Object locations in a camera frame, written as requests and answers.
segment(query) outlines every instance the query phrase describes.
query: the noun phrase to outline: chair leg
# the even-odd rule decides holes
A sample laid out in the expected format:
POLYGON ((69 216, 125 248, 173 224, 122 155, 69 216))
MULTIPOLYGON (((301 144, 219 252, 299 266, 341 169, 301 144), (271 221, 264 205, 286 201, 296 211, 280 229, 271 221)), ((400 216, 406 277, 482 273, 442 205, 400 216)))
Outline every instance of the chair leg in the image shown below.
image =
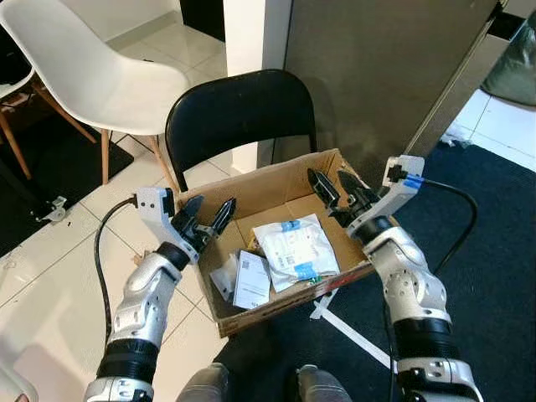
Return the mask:
POLYGON ((66 121, 70 123, 71 126, 78 130, 80 134, 82 134, 92 143, 97 143, 95 137, 87 132, 87 130, 81 126, 79 122, 77 122, 69 113, 67 113, 64 108, 61 107, 58 102, 56 102, 56 99, 54 99, 47 90, 44 90, 38 82, 33 82, 32 87, 39 94, 39 96, 41 96, 49 105, 51 105, 55 111, 57 111, 66 121))
POLYGON ((175 192, 176 194, 180 193, 178 191, 177 184, 173 180, 171 172, 169 172, 168 165, 164 162, 162 154, 160 153, 160 147, 158 146, 158 143, 157 143, 157 136, 150 136, 149 142, 151 143, 151 149, 154 152, 154 155, 157 157, 158 163, 160 163, 160 167, 164 171, 164 176, 166 177, 166 180, 169 183, 169 186, 172 188, 173 192, 175 192))
POLYGON ((26 164, 26 161, 24 160, 23 153, 20 151, 17 141, 15 140, 15 137, 13 136, 13 132, 11 131, 11 128, 9 127, 8 119, 6 119, 6 116, 3 115, 2 111, 0 111, 0 127, 2 128, 3 132, 6 135, 6 138, 8 139, 11 149, 13 149, 13 153, 15 154, 15 157, 17 158, 18 164, 23 169, 24 176, 26 176, 26 178, 29 180, 30 178, 32 178, 32 175, 30 174, 30 169, 28 169, 28 165, 26 164))
POLYGON ((110 132, 102 129, 100 131, 100 151, 102 153, 102 184, 108 184, 108 169, 109 169, 109 150, 110 150, 110 138, 108 137, 110 132))

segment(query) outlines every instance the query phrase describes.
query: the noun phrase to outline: blue label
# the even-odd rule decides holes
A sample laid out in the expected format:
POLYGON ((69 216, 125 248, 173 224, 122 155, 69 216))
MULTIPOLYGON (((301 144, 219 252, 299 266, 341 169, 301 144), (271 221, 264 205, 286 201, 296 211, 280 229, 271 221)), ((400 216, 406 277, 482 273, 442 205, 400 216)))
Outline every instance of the blue label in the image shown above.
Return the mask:
POLYGON ((408 174, 408 176, 404 180, 404 185, 407 187, 416 188, 418 190, 423 181, 424 179, 420 176, 408 174))
POLYGON ((290 232, 291 230, 300 229, 299 220, 289 220, 288 222, 281 222, 283 232, 290 232))
POLYGON ((299 281, 304 281, 305 279, 311 279, 317 276, 317 273, 312 270, 312 262, 310 261, 296 265, 294 271, 298 274, 299 281))

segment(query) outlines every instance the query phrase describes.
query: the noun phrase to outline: white pillar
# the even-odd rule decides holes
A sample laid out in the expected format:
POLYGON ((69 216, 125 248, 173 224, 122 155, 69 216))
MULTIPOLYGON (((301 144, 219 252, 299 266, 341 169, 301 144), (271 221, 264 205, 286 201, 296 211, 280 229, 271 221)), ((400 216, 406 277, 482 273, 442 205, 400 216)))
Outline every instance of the white pillar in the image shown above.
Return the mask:
MULTIPOLYGON (((228 75, 281 69, 291 0, 224 0, 228 75)), ((232 151, 231 174, 257 168, 257 142, 232 151)))

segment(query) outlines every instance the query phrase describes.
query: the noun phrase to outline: person's leg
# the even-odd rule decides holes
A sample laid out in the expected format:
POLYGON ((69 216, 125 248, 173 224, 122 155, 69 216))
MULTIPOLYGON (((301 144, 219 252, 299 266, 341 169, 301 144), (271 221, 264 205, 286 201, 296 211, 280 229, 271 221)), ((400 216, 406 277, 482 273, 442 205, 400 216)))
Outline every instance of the person's leg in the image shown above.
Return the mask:
POLYGON ((212 363, 193 375, 176 402, 224 402, 228 385, 227 368, 221 363, 212 363))
POLYGON ((306 364, 297 373, 301 402, 352 402, 341 383, 327 371, 306 364))

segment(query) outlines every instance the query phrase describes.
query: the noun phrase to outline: dark carpet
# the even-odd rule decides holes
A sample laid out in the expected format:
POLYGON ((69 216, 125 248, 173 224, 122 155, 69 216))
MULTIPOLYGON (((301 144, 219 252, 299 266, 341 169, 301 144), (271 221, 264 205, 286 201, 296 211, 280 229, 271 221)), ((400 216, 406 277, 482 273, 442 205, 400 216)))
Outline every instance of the dark carpet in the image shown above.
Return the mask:
MULTIPOLYGON (((59 115, 52 115, 17 133, 26 163, 33 175, 26 182, 11 147, 0 146, 0 158, 36 193, 47 200, 67 198, 66 207, 76 204, 102 184, 100 133, 86 127, 97 140, 92 144, 59 115)), ((110 177, 132 163, 134 158, 115 144, 110 149, 110 177)), ((29 215, 30 205, 0 177, 0 255, 46 225, 29 215)))
MULTIPOLYGON (((477 227, 441 274, 461 355, 484 399, 536 400, 536 175, 479 147, 438 147, 425 177, 463 188, 479 204, 477 227)), ((456 195, 423 188, 396 218, 435 268, 469 219, 456 195)), ((340 289, 330 310, 387 349, 376 275, 340 289)), ((234 401, 282 401, 304 363, 332 372, 353 400, 385 401, 389 371, 323 319, 311 303, 239 333, 215 361, 232 373, 234 401)))

